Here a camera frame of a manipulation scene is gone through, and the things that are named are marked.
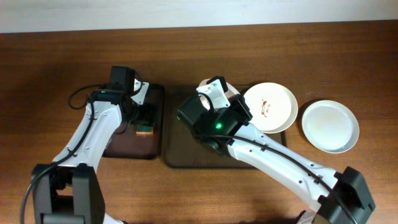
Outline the white plate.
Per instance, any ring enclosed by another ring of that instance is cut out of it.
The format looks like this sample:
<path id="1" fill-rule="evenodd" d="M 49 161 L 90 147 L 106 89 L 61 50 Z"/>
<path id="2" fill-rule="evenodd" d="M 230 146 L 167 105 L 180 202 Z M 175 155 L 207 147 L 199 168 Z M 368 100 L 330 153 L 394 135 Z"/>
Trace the white plate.
<path id="1" fill-rule="evenodd" d="M 202 80 L 202 81 L 200 82 L 199 86 L 206 85 L 207 82 L 208 82 L 209 80 L 210 80 L 209 78 L 208 78 L 208 79 Z M 239 92 L 237 89 L 235 89 L 235 87 L 232 86 L 230 83 L 227 82 L 226 84 L 227 84 L 227 87 L 228 87 L 228 91 L 225 92 L 225 95 L 226 95 L 227 99 L 230 99 L 230 98 L 233 97 L 234 95 L 239 95 L 239 94 L 240 94 L 240 92 Z M 209 106 L 209 104 L 208 104 L 208 101 L 207 101 L 207 99 L 206 99 L 204 96 L 201 96 L 201 97 L 200 97 L 200 100 L 201 100 L 201 102 L 202 102 L 202 105 L 203 105 L 206 109 L 209 109 L 209 108 L 210 108 L 210 106 Z"/>
<path id="2" fill-rule="evenodd" d="M 345 105 L 332 100 L 310 104 L 302 115 L 302 130 L 317 149 L 339 154 L 349 151 L 359 139 L 359 123 Z"/>
<path id="3" fill-rule="evenodd" d="M 277 83 L 260 83 L 244 94 L 252 114 L 250 122 L 263 133 L 279 133 L 289 128 L 298 114 L 294 94 Z"/>

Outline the green orange sponge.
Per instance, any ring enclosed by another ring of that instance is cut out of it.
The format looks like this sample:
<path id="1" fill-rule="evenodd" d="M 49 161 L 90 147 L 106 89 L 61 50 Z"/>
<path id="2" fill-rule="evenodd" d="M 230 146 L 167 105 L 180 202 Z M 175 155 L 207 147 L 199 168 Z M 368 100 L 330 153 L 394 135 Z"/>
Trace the green orange sponge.
<path id="1" fill-rule="evenodd" d="M 152 136 L 154 134 L 154 128 L 152 126 L 137 125 L 136 135 L 137 136 Z"/>

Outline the white plate front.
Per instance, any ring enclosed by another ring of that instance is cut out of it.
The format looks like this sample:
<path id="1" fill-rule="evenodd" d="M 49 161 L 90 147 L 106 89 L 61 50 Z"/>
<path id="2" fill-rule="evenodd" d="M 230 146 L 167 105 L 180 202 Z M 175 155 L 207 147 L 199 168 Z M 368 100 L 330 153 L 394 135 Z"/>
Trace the white plate front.
<path id="1" fill-rule="evenodd" d="M 302 115 L 302 130 L 317 149 L 339 154 L 349 151 L 359 139 L 359 123 L 345 105 L 332 100 L 310 104 Z"/>

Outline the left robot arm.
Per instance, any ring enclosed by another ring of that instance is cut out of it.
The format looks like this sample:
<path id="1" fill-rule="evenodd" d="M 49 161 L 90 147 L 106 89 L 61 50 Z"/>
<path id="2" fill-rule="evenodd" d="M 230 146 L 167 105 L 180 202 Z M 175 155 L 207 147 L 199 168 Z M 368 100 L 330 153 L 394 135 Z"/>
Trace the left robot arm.
<path id="1" fill-rule="evenodd" d="M 113 66 L 110 81 L 92 85 L 81 123 L 49 164 L 37 164 L 22 199 L 33 198 L 36 223 L 118 223 L 106 213 L 96 171 L 112 135 L 139 116 L 149 84 L 132 68 Z"/>

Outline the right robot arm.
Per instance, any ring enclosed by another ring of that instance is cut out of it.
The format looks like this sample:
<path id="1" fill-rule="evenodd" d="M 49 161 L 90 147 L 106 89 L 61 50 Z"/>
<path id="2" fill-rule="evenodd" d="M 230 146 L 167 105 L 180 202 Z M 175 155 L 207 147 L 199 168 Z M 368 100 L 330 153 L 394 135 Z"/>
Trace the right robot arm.
<path id="1" fill-rule="evenodd" d="M 362 173 L 308 160 L 271 139 L 295 120 L 297 100 L 284 86 L 260 83 L 239 93 L 223 77 L 196 89 L 177 111 L 193 138 L 217 154 L 247 163 L 294 194 L 308 210 L 300 223 L 366 223 L 376 208 Z"/>

